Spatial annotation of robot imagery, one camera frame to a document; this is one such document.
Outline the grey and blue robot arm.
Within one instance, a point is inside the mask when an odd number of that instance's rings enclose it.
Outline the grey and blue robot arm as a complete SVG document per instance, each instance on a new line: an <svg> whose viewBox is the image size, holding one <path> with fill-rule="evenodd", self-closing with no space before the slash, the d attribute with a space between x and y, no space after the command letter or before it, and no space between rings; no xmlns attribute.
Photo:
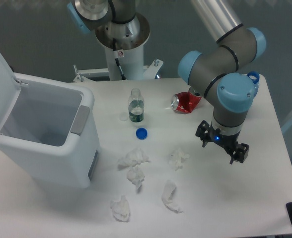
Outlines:
<svg viewBox="0 0 292 238"><path fill-rule="evenodd" d="M266 39L258 29L246 28L225 0L194 0L192 6L218 45L207 55L191 51L178 65L178 75L214 108L211 122L201 122L196 136L243 163L249 146L237 139L257 94L258 77L238 70L262 55ZM135 1L72 0L67 8L83 33L95 32L111 80L145 79L144 44L150 28Z"/></svg>

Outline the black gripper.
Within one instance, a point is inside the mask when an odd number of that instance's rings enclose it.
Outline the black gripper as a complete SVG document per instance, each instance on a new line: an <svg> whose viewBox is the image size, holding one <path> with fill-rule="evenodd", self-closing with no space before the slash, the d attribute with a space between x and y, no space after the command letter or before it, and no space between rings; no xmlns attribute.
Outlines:
<svg viewBox="0 0 292 238"><path fill-rule="evenodd" d="M241 126L226 127L220 124L212 123L211 125L203 120L196 130L195 136L202 141L202 147L204 148L211 141L227 152L231 157L230 164L234 161L244 163L248 156L249 145L238 144L237 139L241 132Z"/></svg>

